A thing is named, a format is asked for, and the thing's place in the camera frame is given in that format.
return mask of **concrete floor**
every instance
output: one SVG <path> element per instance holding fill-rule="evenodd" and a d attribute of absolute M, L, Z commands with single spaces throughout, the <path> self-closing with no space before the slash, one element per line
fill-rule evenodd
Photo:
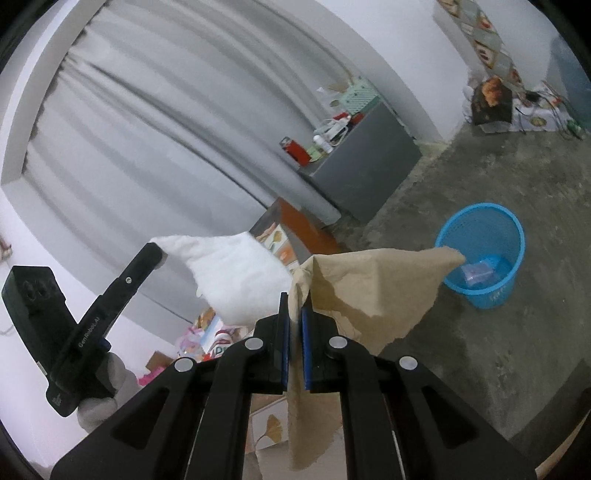
<path fill-rule="evenodd" d="M 591 386 L 591 140 L 465 127 L 367 225 L 343 218 L 333 233 L 352 250 L 430 248 L 454 212 L 477 202 L 504 205 L 524 227 L 512 296 L 476 310 L 442 286 L 382 355 L 416 356 L 537 465 L 572 431 Z"/>

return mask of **brown paper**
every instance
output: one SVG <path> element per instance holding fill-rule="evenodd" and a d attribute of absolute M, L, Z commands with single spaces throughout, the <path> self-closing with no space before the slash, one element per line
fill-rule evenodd
<path fill-rule="evenodd" d="M 301 470 L 316 461 L 342 424 L 338 394 L 304 390 L 298 319 L 308 293 L 312 293 L 314 310 L 333 317 L 341 335 L 378 355 L 421 320 L 433 306 L 444 277 L 464 262 L 462 254 L 448 247 L 421 252 L 377 249 L 314 255 L 294 272 L 287 390 L 292 469 Z"/>

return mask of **ginkgo leaf print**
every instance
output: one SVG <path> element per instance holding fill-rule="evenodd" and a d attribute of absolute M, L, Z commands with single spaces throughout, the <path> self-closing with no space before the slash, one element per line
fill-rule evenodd
<path fill-rule="evenodd" d="M 267 418 L 267 429 L 255 442 L 255 447 L 263 437 L 269 437 L 274 443 L 279 443 L 281 441 L 281 437 L 283 437 L 283 428 L 281 427 L 279 419 L 274 415 L 269 415 Z"/>

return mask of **blue wastebasket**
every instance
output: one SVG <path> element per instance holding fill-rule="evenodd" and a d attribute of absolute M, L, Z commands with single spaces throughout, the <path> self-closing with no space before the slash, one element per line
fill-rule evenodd
<path fill-rule="evenodd" d="M 470 205 L 452 216 L 443 226 L 436 247 L 451 247 L 466 257 L 467 264 L 488 258 L 499 260 L 499 280 L 486 288 L 469 287 L 461 267 L 444 280 L 452 290 L 461 293 L 479 309 L 501 305 L 511 294 L 515 275 L 525 254 L 525 235 L 517 217 L 494 203 Z"/>

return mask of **gloved hand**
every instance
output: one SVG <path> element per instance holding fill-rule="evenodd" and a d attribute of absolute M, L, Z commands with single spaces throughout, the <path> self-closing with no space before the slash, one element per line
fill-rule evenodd
<path fill-rule="evenodd" d="M 121 358 L 108 353 L 107 362 L 109 381 L 116 393 L 114 398 L 87 398 L 80 402 L 76 412 L 78 423 L 87 433 L 92 432 L 139 392 L 137 378 L 125 368 Z"/>

